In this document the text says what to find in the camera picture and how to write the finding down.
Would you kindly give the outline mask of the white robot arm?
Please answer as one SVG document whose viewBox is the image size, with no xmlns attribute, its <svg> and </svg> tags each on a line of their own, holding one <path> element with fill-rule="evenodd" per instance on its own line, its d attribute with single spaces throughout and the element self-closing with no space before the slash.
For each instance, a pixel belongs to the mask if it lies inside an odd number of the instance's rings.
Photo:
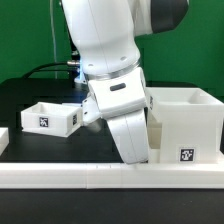
<svg viewBox="0 0 224 224">
<path fill-rule="evenodd" d="M 62 0 L 87 79 L 91 114 L 107 121 L 122 160 L 148 160 L 145 78 L 135 38 L 176 28 L 189 0 Z"/>
</svg>

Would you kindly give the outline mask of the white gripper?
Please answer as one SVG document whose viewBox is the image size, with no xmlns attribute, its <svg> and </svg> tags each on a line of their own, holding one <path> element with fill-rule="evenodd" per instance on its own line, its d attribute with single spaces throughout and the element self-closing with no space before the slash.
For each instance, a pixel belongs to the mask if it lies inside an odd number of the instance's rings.
<svg viewBox="0 0 224 224">
<path fill-rule="evenodd" d="M 126 164 L 148 160 L 148 135 L 143 109 L 107 120 L 120 157 Z"/>
</svg>

